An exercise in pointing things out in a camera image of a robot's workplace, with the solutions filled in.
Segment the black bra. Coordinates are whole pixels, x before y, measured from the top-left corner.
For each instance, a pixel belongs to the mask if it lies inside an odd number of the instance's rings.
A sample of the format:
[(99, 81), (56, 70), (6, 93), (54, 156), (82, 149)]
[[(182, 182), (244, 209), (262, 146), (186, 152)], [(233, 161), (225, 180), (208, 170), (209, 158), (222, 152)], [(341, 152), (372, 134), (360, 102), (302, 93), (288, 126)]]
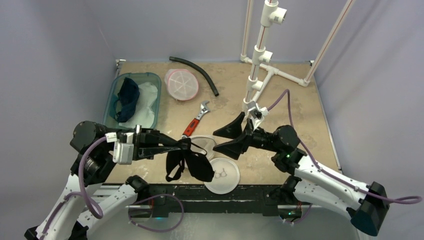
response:
[(190, 175), (197, 180), (208, 183), (213, 180), (215, 172), (211, 163), (205, 154), (191, 150), (190, 138), (182, 138), (173, 146), (178, 150), (170, 151), (166, 155), (165, 180), (167, 182), (180, 179), (185, 166), (188, 167)]

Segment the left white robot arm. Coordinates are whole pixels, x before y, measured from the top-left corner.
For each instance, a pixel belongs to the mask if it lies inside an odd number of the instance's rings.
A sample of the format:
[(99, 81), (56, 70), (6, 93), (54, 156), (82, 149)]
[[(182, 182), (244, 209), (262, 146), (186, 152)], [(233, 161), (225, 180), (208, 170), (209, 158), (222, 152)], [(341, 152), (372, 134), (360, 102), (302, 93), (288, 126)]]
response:
[(116, 165), (152, 160), (159, 154), (181, 161), (191, 152), (188, 138), (176, 140), (151, 128), (136, 126), (123, 130), (92, 121), (80, 122), (75, 127), (70, 145), (78, 157), (66, 185), (46, 219), (24, 233), (28, 240), (87, 240), (123, 208), (133, 203), (153, 204), (157, 198), (144, 179), (133, 175), (111, 196), (97, 203), (93, 195)]

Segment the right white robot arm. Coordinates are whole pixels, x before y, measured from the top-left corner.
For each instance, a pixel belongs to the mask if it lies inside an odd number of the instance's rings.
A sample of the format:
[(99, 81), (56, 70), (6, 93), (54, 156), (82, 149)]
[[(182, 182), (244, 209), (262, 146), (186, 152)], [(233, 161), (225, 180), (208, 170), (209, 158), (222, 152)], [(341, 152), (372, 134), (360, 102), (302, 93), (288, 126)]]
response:
[(312, 159), (298, 147), (300, 138), (291, 125), (279, 126), (274, 132), (255, 127), (248, 119), (242, 127), (245, 113), (215, 130), (216, 137), (229, 141), (213, 150), (238, 160), (249, 147), (274, 152), (274, 166), (290, 174), (280, 196), (288, 204), (296, 200), (318, 205), (346, 217), (359, 231), (376, 237), (388, 213), (390, 204), (386, 189), (374, 181), (371, 184), (349, 178)]

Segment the teal plastic bin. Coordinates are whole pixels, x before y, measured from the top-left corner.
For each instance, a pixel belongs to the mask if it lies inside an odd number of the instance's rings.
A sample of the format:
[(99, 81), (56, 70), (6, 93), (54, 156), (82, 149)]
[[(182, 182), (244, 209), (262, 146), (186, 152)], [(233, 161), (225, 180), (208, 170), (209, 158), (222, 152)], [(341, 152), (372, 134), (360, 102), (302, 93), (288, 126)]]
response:
[(162, 81), (151, 72), (124, 73), (112, 82), (102, 124), (115, 129), (155, 128)]

